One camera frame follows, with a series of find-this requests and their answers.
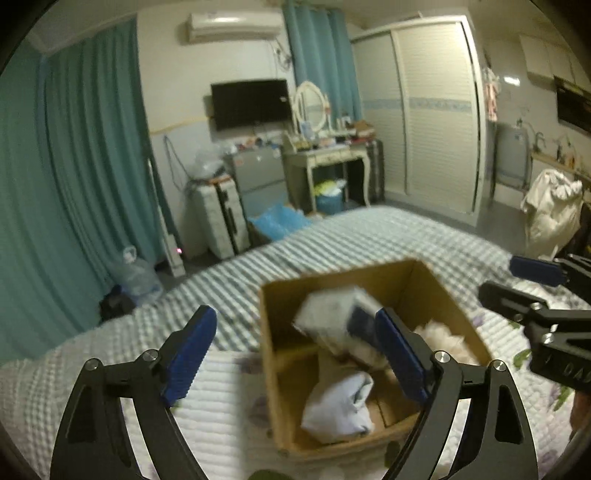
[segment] sliding closet door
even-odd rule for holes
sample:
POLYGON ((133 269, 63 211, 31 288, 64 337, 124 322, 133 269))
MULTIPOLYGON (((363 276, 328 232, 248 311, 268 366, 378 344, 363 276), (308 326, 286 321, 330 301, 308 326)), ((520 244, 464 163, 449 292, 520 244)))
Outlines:
POLYGON ((471 212, 478 172, 478 105, 460 22, 392 30, 406 106, 407 193, 471 212))
POLYGON ((384 142, 384 184, 391 193, 404 193, 406 159, 404 115, 398 68, 390 32, 353 43, 363 117, 384 142))

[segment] plastic water bottle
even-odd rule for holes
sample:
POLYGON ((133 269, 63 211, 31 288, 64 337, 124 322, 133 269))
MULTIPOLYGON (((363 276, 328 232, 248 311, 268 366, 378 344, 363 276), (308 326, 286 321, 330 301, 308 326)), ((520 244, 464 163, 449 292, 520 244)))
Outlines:
POLYGON ((152 266, 138 257, 138 251, 133 245, 123 250, 122 260, 116 276, 123 292, 138 307, 158 300, 164 292, 160 279, 152 266))

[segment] metal screw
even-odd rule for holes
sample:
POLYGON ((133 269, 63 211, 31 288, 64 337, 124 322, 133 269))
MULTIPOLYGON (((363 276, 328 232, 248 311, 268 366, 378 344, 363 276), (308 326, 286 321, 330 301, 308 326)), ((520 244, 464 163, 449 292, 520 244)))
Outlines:
POLYGON ((435 360, 437 360, 440 364, 446 364, 450 361, 449 353, 444 352, 443 350, 439 350, 435 352, 435 360))
POLYGON ((151 348, 142 353, 142 360, 144 362, 153 362, 158 358, 158 351, 151 348))
POLYGON ((507 366, 503 360, 493 360, 492 361, 492 368, 498 370, 499 372, 504 372, 507 370, 507 366))
POLYGON ((96 370, 97 368, 99 368, 100 362, 96 359, 96 358, 91 358, 90 360, 87 360, 86 363, 84 364, 84 368, 86 370, 96 370))

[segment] striped blanket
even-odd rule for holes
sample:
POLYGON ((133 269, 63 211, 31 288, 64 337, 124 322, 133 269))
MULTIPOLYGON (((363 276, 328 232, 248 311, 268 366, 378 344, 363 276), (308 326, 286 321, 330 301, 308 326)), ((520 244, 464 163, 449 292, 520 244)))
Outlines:
MULTIPOLYGON (((31 466, 42 478, 48 478, 61 415, 88 358, 100 358, 105 364, 126 362, 148 348, 159 348, 201 304, 218 312, 213 349, 256 351, 260 338, 258 290, 262 284, 408 257, 423 260, 469 314, 478 310, 476 291, 483 281, 515 281, 507 270, 509 254, 476 236, 392 207, 354 210, 202 271, 157 304, 68 340, 38 360, 4 365, 0 368, 0 421, 31 466)), ((571 307, 584 307, 566 290, 553 294, 571 307)), ((497 323, 506 326, 506 321, 495 317, 479 333, 494 355, 515 355, 523 343, 521 332, 496 328, 497 323)), ((546 411, 549 382, 544 387, 547 391, 536 390, 533 400, 529 391, 522 390, 529 384, 520 384, 519 379, 516 383, 526 407, 538 409, 542 402, 546 411)), ((567 402, 562 410, 568 409, 567 402)), ((560 419, 556 427, 553 414, 536 415, 535 421, 543 427, 536 438, 538 453, 555 458, 568 437, 568 422, 560 419)))

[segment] teal curtain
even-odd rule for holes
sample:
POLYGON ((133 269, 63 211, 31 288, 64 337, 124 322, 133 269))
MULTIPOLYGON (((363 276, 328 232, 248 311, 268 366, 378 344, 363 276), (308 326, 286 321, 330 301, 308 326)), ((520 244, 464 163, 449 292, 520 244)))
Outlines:
POLYGON ((57 189, 104 282, 110 262, 128 245, 151 263, 163 254, 140 85, 135 20, 48 60, 46 126, 57 189))
POLYGON ((347 114, 360 119, 361 100, 343 11, 288 0, 283 14, 297 84, 309 80, 326 93, 333 118, 347 114))
POLYGON ((0 364, 96 326, 105 292, 43 153, 40 62, 24 42, 0 76, 0 364))

